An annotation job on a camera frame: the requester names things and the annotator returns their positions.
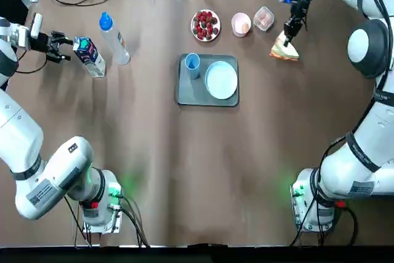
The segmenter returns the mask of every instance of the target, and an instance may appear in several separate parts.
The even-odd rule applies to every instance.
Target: gray tray
[[[199,78],[191,80],[186,69],[185,59],[188,54],[182,54],[179,58],[178,65],[178,84],[176,98],[180,105],[197,105],[197,106],[221,106],[234,107],[239,102],[239,77],[238,77],[238,61],[231,55],[204,55],[198,54],[200,59]],[[226,100],[219,100],[211,96],[206,89],[204,79],[208,67],[216,62],[224,61],[229,63],[234,69],[238,77],[238,87],[235,93]]]

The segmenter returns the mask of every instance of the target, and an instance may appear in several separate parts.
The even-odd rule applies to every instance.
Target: plastic bottle
[[[127,50],[126,43],[122,34],[114,25],[111,16],[103,12],[100,19],[101,34],[110,47],[112,54],[119,65],[125,65],[130,61],[130,53]]]

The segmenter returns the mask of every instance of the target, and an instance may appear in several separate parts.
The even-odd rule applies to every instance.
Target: pink cup
[[[247,14],[244,14],[243,12],[238,12],[231,20],[231,27],[233,28],[233,33],[237,37],[244,37],[245,35],[247,35],[247,32],[249,32],[251,26],[251,18],[249,18]]]

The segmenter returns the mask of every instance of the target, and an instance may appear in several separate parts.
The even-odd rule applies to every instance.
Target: bread slice
[[[285,40],[286,36],[284,35],[284,31],[282,31],[271,48],[270,56],[282,60],[298,61],[300,55],[291,43],[285,47],[283,45]]]

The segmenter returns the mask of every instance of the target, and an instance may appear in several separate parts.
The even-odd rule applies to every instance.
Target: blue bottle cap
[[[100,19],[101,29],[104,31],[108,31],[109,29],[111,29],[112,24],[113,24],[113,21],[112,21],[111,16],[108,14],[108,12],[103,12],[103,14],[101,15],[101,19]]]

